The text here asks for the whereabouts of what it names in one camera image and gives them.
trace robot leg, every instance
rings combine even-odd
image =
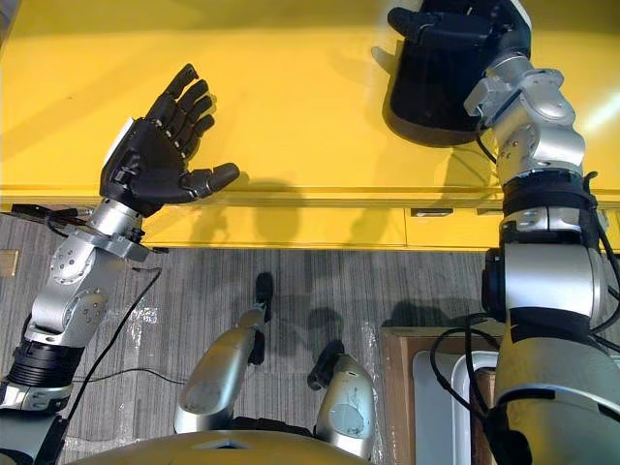
[[[308,376],[313,390],[326,388],[315,437],[369,459],[375,439],[375,404],[370,376],[341,341],[332,341]]]
[[[249,363],[264,360],[264,324],[271,318],[273,280],[262,273],[257,278],[252,310],[241,315],[236,327],[211,344],[179,395],[174,431],[189,433],[226,429],[233,405],[241,390]]]

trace gray fabric floor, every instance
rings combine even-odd
[[[22,322],[47,277],[60,239],[37,224],[0,215],[0,249],[19,249],[14,278],[0,279],[0,360],[6,373]],[[483,254],[179,249],[151,255],[160,281],[140,303],[98,370],[135,366],[186,379],[205,349],[252,302],[256,275],[275,278],[266,357],[249,367],[235,412],[311,428],[322,400],[306,375],[325,342],[340,336],[375,381],[379,434],[374,461],[388,463],[379,328],[447,325],[480,308]],[[77,372],[85,375],[149,275],[127,266],[108,316]],[[172,433],[180,386],[129,373],[89,386],[69,431],[63,461]]]

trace black cable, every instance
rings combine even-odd
[[[474,370],[474,361],[472,357],[472,327],[471,318],[465,318],[465,365],[467,366],[467,374],[469,375],[470,385],[480,409],[486,415],[488,413],[488,406],[482,395],[481,387],[476,381],[476,370]]]
[[[607,292],[616,300],[620,300],[620,293],[618,293],[615,289],[613,289],[611,286],[607,286]]]
[[[23,325],[21,326],[21,338],[26,335],[26,330],[28,329],[28,324],[32,320],[32,313],[29,313],[26,319],[23,321]]]
[[[610,348],[612,351],[616,351],[617,353],[620,353],[620,346],[618,346],[617,344],[614,344],[611,341],[607,341],[604,337],[598,334],[593,334],[593,336],[598,343],[603,344],[604,346]]]
[[[478,143],[478,147],[480,147],[480,150],[482,150],[482,152],[484,152],[484,155],[486,155],[486,158],[488,158],[494,164],[497,164],[497,158],[495,158],[495,155],[493,155],[491,151],[488,148],[486,148],[486,145],[484,145],[484,142],[482,142],[480,132],[476,133],[476,142]]]
[[[113,378],[114,376],[118,376],[118,375],[122,375],[125,373],[131,373],[133,371],[143,371],[145,373],[150,373],[151,375],[156,376],[157,378],[160,378],[164,381],[167,381],[168,383],[173,383],[174,385],[184,385],[186,383],[185,380],[173,380],[171,378],[168,378],[167,376],[162,375],[161,373],[158,373],[155,370],[151,370],[150,368],[144,368],[142,366],[136,367],[136,368],[127,368],[125,370],[120,370],[120,371],[115,371],[113,373],[110,373],[109,375],[106,376],[102,376],[100,378],[91,378],[88,383],[97,383],[98,381],[103,381],[103,380],[108,380],[110,378]],[[85,379],[80,380],[80,379],[73,379],[74,383],[84,383]]]
[[[499,344],[490,334],[487,334],[486,332],[480,331],[478,329],[473,329],[473,328],[470,328],[470,329],[473,334],[476,334],[484,338],[484,340],[488,342],[491,347],[493,347],[496,350],[499,350]],[[435,339],[435,342],[433,342],[433,346],[430,349],[430,366],[433,370],[433,373],[435,374],[435,378],[437,378],[437,382],[439,383],[439,385],[443,389],[445,389],[454,398],[454,400],[456,400],[459,404],[465,407],[470,412],[470,414],[472,414],[478,420],[484,421],[485,419],[484,415],[482,415],[480,412],[475,410],[469,402],[467,402],[463,397],[461,397],[458,394],[458,392],[452,389],[450,382],[446,379],[444,375],[441,374],[441,372],[439,371],[439,368],[437,367],[437,349],[439,348],[439,345],[441,344],[441,342],[452,334],[455,334],[458,332],[464,332],[464,331],[465,331],[464,327],[454,327],[452,329],[448,329],[444,331],[442,334],[440,334],[437,337],[437,339]],[[475,379],[470,380],[470,382],[475,383],[476,380]]]
[[[53,215],[52,215],[51,213],[48,213],[48,214],[46,215],[46,226],[47,226],[47,228],[48,228],[50,231],[52,231],[54,234],[58,234],[58,235],[60,235],[61,237],[64,237],[64,238],[69,237],[67,234],[65,234],[65,233],[63,233],[63,232],[61,232],[61,231],[57,230],[57,229],[56,229],[56,227],[55,227],[55,226],[53,226],[53,225],[51,224],[52,217],[53,217]]]
[[[82,396],[84,395],[84,391],[86,390],[86,387],[88,386],[88,382],[93,377],[93,374],[95,373],[95,370],[97,370],[97,367],[99,366],[101,361],[104,359],[106,354],[109,352],[109,350],[114,345],[114,342],[116,342],[116,339],[120,335],[120,332],[123,329],[123,326],[127,323],[127,320],[129,320],[129,317],[134,312],[134,310],[136,310],[136,307],[140,303],[141,299],[144,297],[144,295],[146,293],[148,293],[148,291],[151,289],[151,287],[159,279],[159,276],[162,274],[162,268],[161,267],[157,267],[157,268],[132,268],[132,270],[133,271],[137,271],[137,272],[143,272],[143,271],[144,272],[152,272],[152,271],[155,271],[156,274],[149,281],[149,283],[142,290],[142,292],[139,293],[138,297],[136,297],[136,300],[134,300],[134,303],[132,303],[132,305],[129,307],[129,310],[127,310],[127,313],[125,313],[125,316],[123,317],[123,319],[118,324],[118,327],[116,328],[116,331],[112,335],[112,338],[109,340],[108,344],[103,349],[101,354],[97,357],[97,359],[93,363],[93,366],[90,367],[90,370],[88,371],[88,374],[86,374],[86,378],[84,378],[83,384],[81,385],[81,388],[79,389],[79,392],[77,393],[76,400],[74,401],[74,405],[71,407],[71,412],[69,412],[69,415],[67,416],[67,423],[71,422],[71,419],[73,418],[74,414],[76,413],[76,409],[78,408],[79,401],[81,400]]]

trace yellow table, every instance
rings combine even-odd
[[[524,2],[534,62],[559,68],[597,170],[620,208],[619,9]],[[194,167],[236,162],[227,191],[167,207],[152,244],[479,249],[497,243],[501,193],[473,144],[434,149],[386,126],[399,37],[379,0],[22,0],[2,69],[0,202],[98,201],[105,154],[186,62],[217,98]],[[451,207],[447,218],[410,208]],[[608,214],[616,220],[615,213]]]

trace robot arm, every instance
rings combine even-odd
[[[191,202],[238,177],[226,164],[187,171],[202,134],[213,125],[204,80],[186,65],[145,118],[134,121],[104,166],[103,197],[88,221],[68,226],[49,276],[32,307],[14,363],[0,383],[0,454],[24,463],[54,461],[67,422],[67,406],[84,348],[106,314],[106,303],[125,260],[143,262],[142,218],[166,203]]]
[[[504,192],[500,247],[482,278],[485,310],[506,322],[484,425],[497,462],[620,457],[620,370],[590,329],[607,290],[602,228],[562,75],[530,63],[531,22],[516,0],[425,0],[388,21],[429,54],[478,50],[461,70],[476,82],[464,108],[498,142]]]

